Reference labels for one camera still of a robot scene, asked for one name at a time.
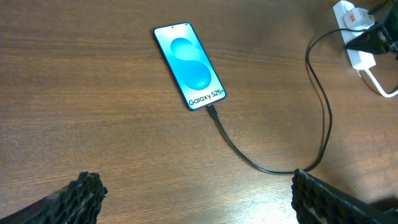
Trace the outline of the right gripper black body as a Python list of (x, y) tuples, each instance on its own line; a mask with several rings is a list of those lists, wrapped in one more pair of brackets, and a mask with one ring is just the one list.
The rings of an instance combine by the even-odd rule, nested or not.
[(384, 20), (387, 44), (390, 52), (397, 54), (397, 1), (391, 0), (391, 6)]

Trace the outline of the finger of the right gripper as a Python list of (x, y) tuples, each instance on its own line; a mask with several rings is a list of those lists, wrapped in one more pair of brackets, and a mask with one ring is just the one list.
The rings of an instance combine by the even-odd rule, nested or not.
[(346, 48), (374, 55), (388, 53), (387, 33), (384, 29), (384, 24), (373, 25), (361, 35), (349, 41), (346, 44)]

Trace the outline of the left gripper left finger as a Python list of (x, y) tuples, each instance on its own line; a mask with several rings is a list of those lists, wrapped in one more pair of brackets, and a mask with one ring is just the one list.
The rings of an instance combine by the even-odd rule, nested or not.
[(108, 193), (98, 173), (82, 172), (77, 180), (1, 219), (1, 224), (96, 224)]

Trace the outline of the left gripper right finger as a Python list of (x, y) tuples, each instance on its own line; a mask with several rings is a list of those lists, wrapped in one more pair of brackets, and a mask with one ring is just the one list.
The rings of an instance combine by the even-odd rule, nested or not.
[(397, 209), (382, 211), (300, 169), (292, 178), (292, 208), (299, 223), (397, 223)]

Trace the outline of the blue Galaxy S25+ smartphone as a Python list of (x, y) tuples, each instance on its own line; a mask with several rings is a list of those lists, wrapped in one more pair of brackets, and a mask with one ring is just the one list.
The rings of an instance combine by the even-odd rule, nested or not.
[(199, 110), (226, 98), (226, 90), (191, 23), (156, 27), (153, 36), (188, 110)]

